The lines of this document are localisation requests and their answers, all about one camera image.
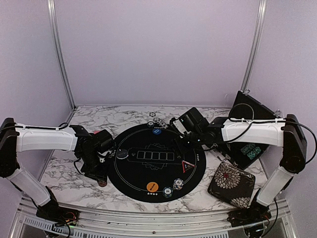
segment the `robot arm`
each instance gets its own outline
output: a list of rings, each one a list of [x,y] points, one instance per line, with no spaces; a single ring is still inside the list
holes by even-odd
[[[106,130],[88,133],[82,126],[38,127],[4,120],[0,127],[0,176],[7,178],[17,188],[29,195],[41,207],[37,215],[49,220],[60,220],[69,210],[60,208],[49,188],[40,184],[16,159],[16,152],[27,150],[74,151],[84,161],[81,169],[85,176],[106,182],[107,165],[100,156],[114,146],[113,138]]]
[[[174,148],[180,154],[201,145],[212,148],[215,143],[252,142],[283,147],[279,166],[254,197],[250,209],[229,214],[229,217],[236,218],[243,214],[243,222],[233,222],[232,219],[232,226],[256,222],[268,212],[268,206],[293,176],[304,169],[307,141],[297,123],[294,115],[287,115],[285,119],[249,121],[220,117],[208,123],[196,108],[190,109],[178,119],[171,120],[171,124],[180,134],[173,142]],[[250,215],[250,210],[251,213],[256,210],[258,214],[254,217],[254,213]]]

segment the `white wall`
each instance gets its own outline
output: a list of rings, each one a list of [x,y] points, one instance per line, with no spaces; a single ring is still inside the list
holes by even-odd
[[[249,89],[271,108],[295,114],[317,133],[317,1],[268,0],[265,25]],[[308,157],[314,141],[306,133]],[[271,173],[281,158],[272,150],[263,159]],[[317,237],[317,159],[285,191],[301,238]]]
[[[232,105],[258,0],[55,2],[78,105]]]
[[[70,113],[54,52],[47,1],[0,0],[0,124],[6,117],[58,125]],[[18,154],[38,176],[47,151]],[[20,192],[0,178],[0,237],[8,237]]]

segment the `metal frame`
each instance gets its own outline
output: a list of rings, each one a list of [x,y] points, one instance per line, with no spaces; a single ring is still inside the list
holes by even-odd
[[[58,33],[58,27],[57,27],[57,19],[56,19],[56,12],[55,12],[55,2],[54,0],[48,0],[48,8],[49,8],[49,16],[50,16],[50,22],[51,22],[51,28],[52,28],[52,34],[53,34],[53,41],[55,46],[55,51],[58,59],[59,69],[62,76],[64,88],[66,91],[68,102],[72,108],[72,110],[76,109],[74,97],[70,88],[70,84],[68,81],[68,76],[65,68],[65,63],[63,59],[61,44],[59,40],[59,33]]]
[[[265,11],[266,11],[266,0],[260,0],[258,17],[257,17],[257,22],[256,22],[256,29],[254,32],[250,57],[249,57],[246,72],[244,74],[243,82],[241,85],[242,92],[247,91],[248,85],[250,83],[251,73],[252,73],[252,69],[253,69],[255,59],[256,59],[257,52],[259,50],[261,35],[262,35],[262,31],[263,31]]]
[[[99,238],[212,238],[214,235],[221,237],[221,234],[225,237],[228,231],[243,228],[231,227],[226,220],[228,216],[227,210],[195,213],[143,213],[101,210],[62,203],[61,206],[80,211],[77,226],[71,227],[71,237],[74,238],[92,238],[94,235],[96,237],[99,235]],[[279,200],[278,207],[279,218],[283,219],[288,238],[296,238],[294,224],[286,201]],[[276,216],[275,204],[270,206],[270,210],[272,213],[271,221],[273,221]],[[9,237],[20,237],[24,224],[49,231],[52,228],[52,222],[36,217],[35,213],[36,208],[32,201],[28,197],[23,197],[15,215]],[[67,234],[68,231],[66,228],[60,228],[55,233]]]

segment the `marble surface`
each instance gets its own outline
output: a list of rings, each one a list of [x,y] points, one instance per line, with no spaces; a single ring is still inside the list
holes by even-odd
[[[79,107],[71,124],[80,124],[89,132],[107,129],[114,137],[124,130],[153,120],[156,117],[168,122],[172,117],[179,117],[190,107],[152,107],[152,106],[118,106],[118,107]],[[214,117],[227,116],[228,109],[198,108],[211,121]],[[78,206],[132,212],[182,213],[210,210],[232,209],[219,199],[207,193],[212,176],[220,164],[215,152],[207,152],[206,172],[199,185],[186,196],[165,203],[146,203],[133,200],[118,191],[108,179],[106,187],[99,187],[97,182],[79,175],[73,166],[76,157],[73,152],[55,151],[42,176],[41,183],[50,187],[57,200]],[[266,182],[262,165],[257,160],[246,171],[256,176],[255,191]]]

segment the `black round mat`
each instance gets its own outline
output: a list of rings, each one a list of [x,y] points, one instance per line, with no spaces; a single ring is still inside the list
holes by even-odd
[[[154,130],[157,129],[142,124],[117,136],[117,150],[128,150],[128,157],[115,157],[108,176],[119,191],[133,199],[152,203],[169,202],[186,195],[199,184],[205,173],[206,157],[202,150],[192,150],[177,157],[171,148],[172,139],[178,136],[177,133],[170,127],[160,129],[159,134],[155,134]],[[175,179],[184,181],[181,190],[173,189]],[[163,195],[165,187],[173,190],[169,198]]]

